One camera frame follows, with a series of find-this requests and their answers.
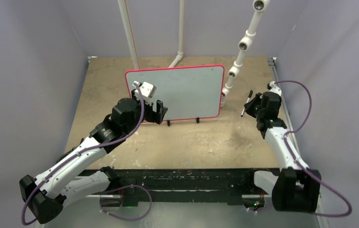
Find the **black white marker pen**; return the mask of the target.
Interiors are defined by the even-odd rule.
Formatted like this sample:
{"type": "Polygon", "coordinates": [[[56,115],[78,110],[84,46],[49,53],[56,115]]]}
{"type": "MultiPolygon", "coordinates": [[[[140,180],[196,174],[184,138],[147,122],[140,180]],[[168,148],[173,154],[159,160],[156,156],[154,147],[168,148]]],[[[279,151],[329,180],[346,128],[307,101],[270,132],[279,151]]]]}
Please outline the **black white marker pen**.
{"type": "Polygon", "coordinates": [[[246,113],[246,105],[251,101],[252,95],[253,95],[253,90],[250,90],[247,100],[246,100],[245,104],[243,105],[243,110],[241,112],[240,117],[243,117],[244,114],[246,113]]]}

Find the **pink-framed whiteboard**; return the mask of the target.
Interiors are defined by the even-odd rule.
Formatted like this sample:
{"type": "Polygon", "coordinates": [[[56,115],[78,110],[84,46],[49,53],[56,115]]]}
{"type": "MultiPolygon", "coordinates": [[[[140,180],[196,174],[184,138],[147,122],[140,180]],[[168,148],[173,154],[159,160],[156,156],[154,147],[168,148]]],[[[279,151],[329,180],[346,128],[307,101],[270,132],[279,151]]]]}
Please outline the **pink-framed whiteboard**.
{"type": "Polygon", "coordinates": [[[129,70],[125,73],[128,91],[135,81],[156,87],[152,102],[161,100],[168,111],[165,121],[216,118],[220,114],[224,66],[182,66],[129,70]]]}

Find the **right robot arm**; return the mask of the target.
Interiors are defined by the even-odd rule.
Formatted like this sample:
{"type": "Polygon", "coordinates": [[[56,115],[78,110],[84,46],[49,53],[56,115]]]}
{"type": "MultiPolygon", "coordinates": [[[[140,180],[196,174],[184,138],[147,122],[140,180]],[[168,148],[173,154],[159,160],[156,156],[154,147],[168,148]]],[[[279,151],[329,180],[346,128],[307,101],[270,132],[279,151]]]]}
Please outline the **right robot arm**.
{"type": "Polygon", "coordinates": [[[277,211],[313,213],[316,211],[320,184],[309,176],[309,166],[298,155],[285,122],[278,117],[281,96],[276,92],[254,94],[251,91],[244,104],[243,114],[256,120],[256,128],[275,153],[279,175],[270,171],[255,171],[244,181],[250,193],[263,190],[272,196],[277,211]]]}

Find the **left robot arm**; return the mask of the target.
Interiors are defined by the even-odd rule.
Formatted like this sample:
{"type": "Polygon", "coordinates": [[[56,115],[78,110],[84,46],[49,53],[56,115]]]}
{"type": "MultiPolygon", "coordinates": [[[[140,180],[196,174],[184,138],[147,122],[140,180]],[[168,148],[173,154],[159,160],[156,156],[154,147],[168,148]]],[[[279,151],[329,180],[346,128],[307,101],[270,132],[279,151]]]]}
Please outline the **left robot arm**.
{"type": "Polygon", "coordinates": [[[152,102],[151,97],[152,94],[143,88],[132,90],[131,97],[120,99],[77,148],[37,176],[21,178],[22,224],[29,225],[27,211],[33,214],[33,222],[45,224],[56,218],[65,207],[88,195],[136,189],[136,184],[123,184],[120,176],[109,166],[84,178],[78,175],[124,143],[142,122],[163,122],[168,109],[161,100],[152,102]]]}

